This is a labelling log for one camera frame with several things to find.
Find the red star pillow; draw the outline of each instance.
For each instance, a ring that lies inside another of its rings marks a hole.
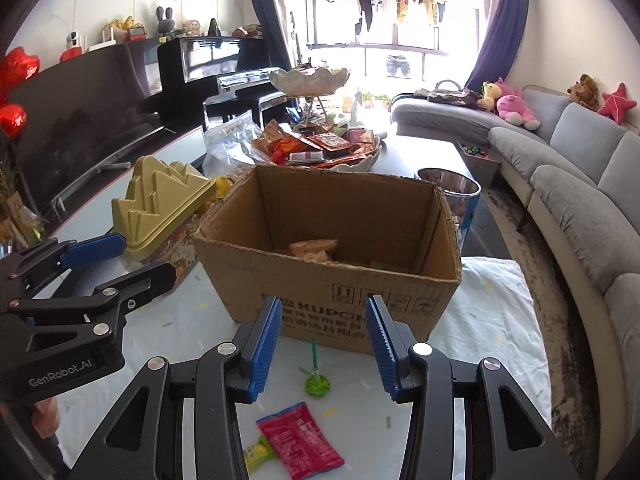
[[[604,106],[598,110],[600,115],[611,117],[617,124],[622,124],[625,120],[627,110],[635,108],[638,102],[626,98],[626,86],[620,83],[618,89],[613,94],[602,93]]]

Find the blue gripper pad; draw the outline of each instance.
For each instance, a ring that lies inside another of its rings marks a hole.
[[[264,324],[260,341],[258,341],[254,358],[251,361],[251,380],[247,394],[251,397],[252,402],[255,402],[258,395],[264,391],[281,327],[282,302],[276,300]]]
[[[65,269],[81,269],[120,256],[126,248],[125,237],[112,233],[73,244],[60,258],[60,263]]]
[[[378,364],[382,386],[395,402],[398,400],[398,395],[401,391],[398,380],[398,359],[386,334],[380,313],[371,298],[367,300],[365,323],[371,340],[373,355]]]

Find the pink stuffed toy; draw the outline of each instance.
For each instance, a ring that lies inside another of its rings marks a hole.
[[[501,77],[498,78],[498,81],[496,81],[495,84],[497,84],[500,87],[500,90],[502,90],[502,97],[506,97],[507,95],[515,95],[516,97],[522,99],[522,90],[511,88],[509,85],[507,85],[507,83],[504,82]]]
[[[535,114],[527,108],[521,97],[516,95],[507,95],[501,97],[497,104],[498,115],[502,120],[507,121],[514,126],[523,126],[530,132],[540,127],[540,121],[536,119]]]

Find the human hand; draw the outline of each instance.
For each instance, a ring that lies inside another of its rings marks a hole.
[[[31,422],[41,438],[49,438],[60,425],[58,401],[55,397],[34,403]]]

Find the bunny figurine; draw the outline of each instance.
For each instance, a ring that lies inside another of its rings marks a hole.
[[[156,16],[158,17],[158,34],[160,36],[166,36],[172,38],[172,31],[175,28],[175,21],[171,19],[174,15],[174,10],[171,7],[166,8],[166,19],[164,18],[164,9],[158,6],[156,9]]]

